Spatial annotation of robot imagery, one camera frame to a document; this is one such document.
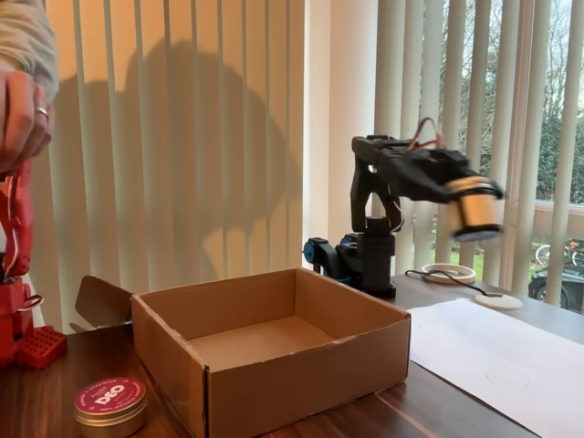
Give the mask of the person's hand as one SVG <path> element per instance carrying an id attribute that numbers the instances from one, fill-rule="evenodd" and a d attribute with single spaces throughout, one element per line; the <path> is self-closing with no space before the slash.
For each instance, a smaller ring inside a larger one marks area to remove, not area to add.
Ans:
<path id="1" fill-rule="evenodd" d="M 1 70 L 1 173 L 38 156 L 53 137 L 45 90 L 22 71 Z"/>

